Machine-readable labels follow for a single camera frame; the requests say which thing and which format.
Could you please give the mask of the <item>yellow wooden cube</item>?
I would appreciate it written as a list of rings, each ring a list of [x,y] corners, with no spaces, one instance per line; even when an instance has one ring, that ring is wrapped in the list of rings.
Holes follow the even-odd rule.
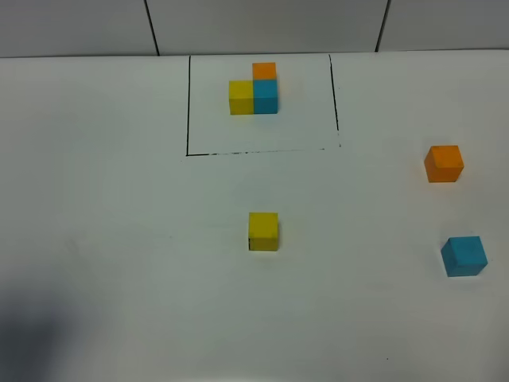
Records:
[[[276,212],[250,212],[248,247],[250,251],[277,251],[279,224]]]

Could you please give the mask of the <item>orange wooden cube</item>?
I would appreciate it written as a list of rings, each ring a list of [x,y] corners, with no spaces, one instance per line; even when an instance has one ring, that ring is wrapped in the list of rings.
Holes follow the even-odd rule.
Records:
[[[464,168],[459,146],[431,146],[424,166],[428,182],[456,182]]]

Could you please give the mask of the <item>blue wooden cube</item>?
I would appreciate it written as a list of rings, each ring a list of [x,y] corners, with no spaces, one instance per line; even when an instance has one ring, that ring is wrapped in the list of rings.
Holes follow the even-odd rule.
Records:
[[[448,277],[476,276],[488,265],[479,236],[448,238],[441,257]]]

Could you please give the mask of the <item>template yellow cube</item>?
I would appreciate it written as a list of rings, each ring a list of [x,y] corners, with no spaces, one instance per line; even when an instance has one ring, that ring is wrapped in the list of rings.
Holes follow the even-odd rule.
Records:
[[[254,85],[252,80],[231,80],[228,90],[231,115],[254,114]]]

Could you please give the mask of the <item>template blue cube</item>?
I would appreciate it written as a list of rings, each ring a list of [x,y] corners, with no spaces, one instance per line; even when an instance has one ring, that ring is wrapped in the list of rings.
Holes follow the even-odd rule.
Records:
[[[254,80],[253,91],[255,114],[278,113],[277,80]]]

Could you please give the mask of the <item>template orange cube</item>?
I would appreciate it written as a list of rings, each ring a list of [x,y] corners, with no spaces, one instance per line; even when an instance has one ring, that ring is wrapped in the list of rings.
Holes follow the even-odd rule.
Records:
[[[261,62],[252,64],[253,80],[276,80],[277,68],[274,62]]]

